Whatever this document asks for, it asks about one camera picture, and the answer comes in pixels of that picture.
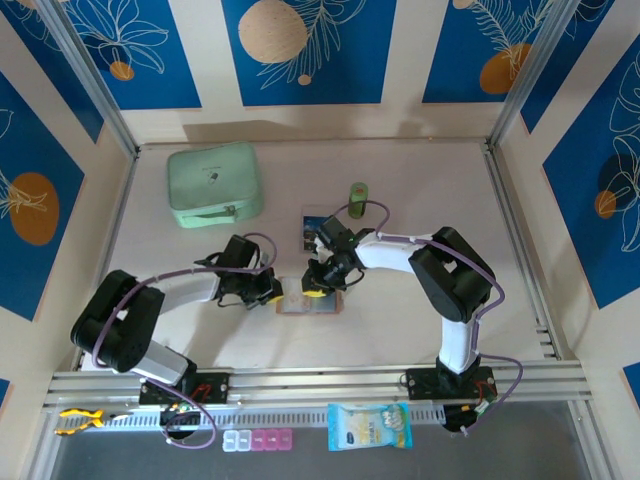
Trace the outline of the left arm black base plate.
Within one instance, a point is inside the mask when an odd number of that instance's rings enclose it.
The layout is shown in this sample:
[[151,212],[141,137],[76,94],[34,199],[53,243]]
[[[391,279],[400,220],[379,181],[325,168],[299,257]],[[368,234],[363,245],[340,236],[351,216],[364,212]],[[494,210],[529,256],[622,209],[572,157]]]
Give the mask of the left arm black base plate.
[[[195,373],[180,380],[174,389],[204,405],[227,403],[230,374],[227,372]],[[165,389],[145,382],[139,391],[140,405],[168,406],[182,399]]]

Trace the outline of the pink leather card holder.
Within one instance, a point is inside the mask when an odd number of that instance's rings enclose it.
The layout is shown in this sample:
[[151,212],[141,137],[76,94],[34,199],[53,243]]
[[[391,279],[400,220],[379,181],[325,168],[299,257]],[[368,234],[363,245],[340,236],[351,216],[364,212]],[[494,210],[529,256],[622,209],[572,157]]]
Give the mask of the pink leather card holder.
[[[341,303],[342,303],[342,305],[341,305],[341,309],[340,309],[340,311],[338,312],[338,313],[340,313],[340,312],[343,310],[343,307],[344,307],[344,301],[343,301],[343,298],[342,298],[342,294],[341,294],[340,292],[337,292],[337,294],[341,296]],[[300,316],[300,315],[332,315],[332,314],[313,314],[313,313],[311,313],[310,311],[309,311],[308,313],[305,313],[305,314],[282,314],[282,313],[280,313],[280,312],[279,312],[279,308],[278,308],[278,306],[279,306],[279,302],[280,302],[280,301],[278,301],[278,302],[276,303],[276,313],[277,313],[277,314],[279,314],[279,315],[290,315],[290,316],[294,316],[294,315],[297,315],[297,316]]]

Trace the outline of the aluminium front frame rail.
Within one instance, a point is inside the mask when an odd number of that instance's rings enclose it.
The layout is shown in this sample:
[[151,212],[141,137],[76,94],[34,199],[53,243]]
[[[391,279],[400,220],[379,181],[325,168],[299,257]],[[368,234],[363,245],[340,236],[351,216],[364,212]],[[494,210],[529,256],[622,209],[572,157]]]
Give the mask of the aluminium front frame rail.
[[[401,385],[407,365],[328,368],[206,369],[227,373],[227,405],[251,407],[322,406],[326,403],[405,401]],[[111,371],[53,374],[43,407],[138,403],[140,379]],[[512,402],[589,401],[591,388],[579,361],[525,361],[523,376],[508,399]]]

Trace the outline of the blue wet wipes pack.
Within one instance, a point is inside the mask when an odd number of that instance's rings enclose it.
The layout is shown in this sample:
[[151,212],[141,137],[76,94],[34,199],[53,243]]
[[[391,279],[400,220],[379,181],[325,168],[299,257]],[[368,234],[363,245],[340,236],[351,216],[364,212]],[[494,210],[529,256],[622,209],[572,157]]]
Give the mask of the blue wet wipes pack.
[[328,405],[328,449],[331,452],[387,446],[413,447],[406,403]]

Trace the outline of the white pink pill organizer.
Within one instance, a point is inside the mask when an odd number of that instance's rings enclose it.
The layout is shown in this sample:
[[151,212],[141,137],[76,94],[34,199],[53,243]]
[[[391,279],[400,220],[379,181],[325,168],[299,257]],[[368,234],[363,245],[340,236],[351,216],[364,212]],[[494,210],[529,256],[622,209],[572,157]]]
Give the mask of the white pink pill organizer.
[[226,453],[290,451],[293,431],[281,429],[226,430],[222,450]]

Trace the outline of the white card pink print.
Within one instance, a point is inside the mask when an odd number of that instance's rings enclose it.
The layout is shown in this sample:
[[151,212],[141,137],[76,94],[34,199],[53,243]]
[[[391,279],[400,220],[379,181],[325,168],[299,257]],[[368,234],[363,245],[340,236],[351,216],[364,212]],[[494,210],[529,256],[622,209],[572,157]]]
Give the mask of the white card pink print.
[[282,314],[305,314],[311,310],[311,298],[302,292],[301,280],[295,277],[282,277],[284,297],[279,302]]

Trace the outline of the aluminium frame post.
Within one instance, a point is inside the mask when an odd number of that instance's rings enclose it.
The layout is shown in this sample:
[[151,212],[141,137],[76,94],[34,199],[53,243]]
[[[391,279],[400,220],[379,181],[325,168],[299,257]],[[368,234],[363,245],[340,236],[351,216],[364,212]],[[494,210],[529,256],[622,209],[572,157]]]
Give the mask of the aluminium frame post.
[[39,15],[74,74],[110,128],[126,157],[135,162],[139,146],[91,55],[58,0],[34,0]]
[[506,97],[500,115],[487,137],[486,145],[490,152],[494,153],[503,143],[513,122],[519,117],[524,103],[547,65],[579,2],[580,0],[553,1],[549,16],[542,23],[529,54]]

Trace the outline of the mint green zip pouch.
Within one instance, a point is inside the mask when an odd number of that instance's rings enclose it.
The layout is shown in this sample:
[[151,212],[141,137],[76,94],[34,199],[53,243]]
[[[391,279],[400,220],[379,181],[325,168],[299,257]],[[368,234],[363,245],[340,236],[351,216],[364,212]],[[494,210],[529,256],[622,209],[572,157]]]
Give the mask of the mint green zip pouch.
[[260,167],[248,142],[170,155],[167,188],[169,208],[185,229],[238,223],[264,208]]

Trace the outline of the yellow black pliers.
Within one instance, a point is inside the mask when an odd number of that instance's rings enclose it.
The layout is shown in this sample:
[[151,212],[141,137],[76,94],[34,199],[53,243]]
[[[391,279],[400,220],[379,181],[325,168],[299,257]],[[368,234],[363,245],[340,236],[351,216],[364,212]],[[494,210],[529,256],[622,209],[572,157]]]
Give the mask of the yellow black pliers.
[[69,408],[58,414],[60,424],[54,432],[58,436],[71,436],[86,429],[103,428],[109,421],[123,420],[130,416],[130,412],[124,411]]

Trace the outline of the black controller module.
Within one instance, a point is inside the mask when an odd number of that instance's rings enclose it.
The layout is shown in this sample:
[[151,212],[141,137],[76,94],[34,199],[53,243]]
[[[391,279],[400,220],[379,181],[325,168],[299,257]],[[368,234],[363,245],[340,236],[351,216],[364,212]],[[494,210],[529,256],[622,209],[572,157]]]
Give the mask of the black controller module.
[[186,402],[174,403],[160,413],[159,424],[169,439],[182,441],[200,428],[201,412]]
[[444,428],[454,434],[468,435],[476,424],[478,403],[449,404],[444,406]]

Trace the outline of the green cylindrical bottle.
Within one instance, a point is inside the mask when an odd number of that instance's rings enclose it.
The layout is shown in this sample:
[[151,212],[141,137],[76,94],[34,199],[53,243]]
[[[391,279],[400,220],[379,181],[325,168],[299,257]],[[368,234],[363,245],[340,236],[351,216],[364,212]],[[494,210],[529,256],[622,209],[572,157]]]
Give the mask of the green cylindrical bottle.
[[348,199],[348,215],[352,219],[363,217],[368,200],[368,186],[364,182],[355,182],[351,185]]

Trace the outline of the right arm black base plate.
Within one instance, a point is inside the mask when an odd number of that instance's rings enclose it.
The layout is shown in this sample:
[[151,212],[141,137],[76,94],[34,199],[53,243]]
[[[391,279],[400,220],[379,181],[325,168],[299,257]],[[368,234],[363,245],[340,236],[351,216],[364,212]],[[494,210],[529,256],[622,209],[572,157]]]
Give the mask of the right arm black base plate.
[[498,394],[493,371],[486,366],[460,375],[444,368],[412,368],[405,376],[411,400],[494,400]]

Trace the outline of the aluminium table side rail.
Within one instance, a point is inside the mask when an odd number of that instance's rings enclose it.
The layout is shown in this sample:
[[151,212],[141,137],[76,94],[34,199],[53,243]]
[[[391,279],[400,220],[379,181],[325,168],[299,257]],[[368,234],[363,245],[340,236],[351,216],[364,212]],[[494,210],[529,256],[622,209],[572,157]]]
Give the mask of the aluminium table side rail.
[[488,144],[483,144],[482,149],[501,215],[506,224],[509,241],[514,251],[517,269],[524,281],[527,298],[534,313],[535,330],[540,338],[539,343],[543,357],[556,361],[564,360],[565,353],[557,339],[540,282],[534,272],[527,244],[523,237],[521,222],[516,212],[516,204],[505,181],[501,164],[495,151]]

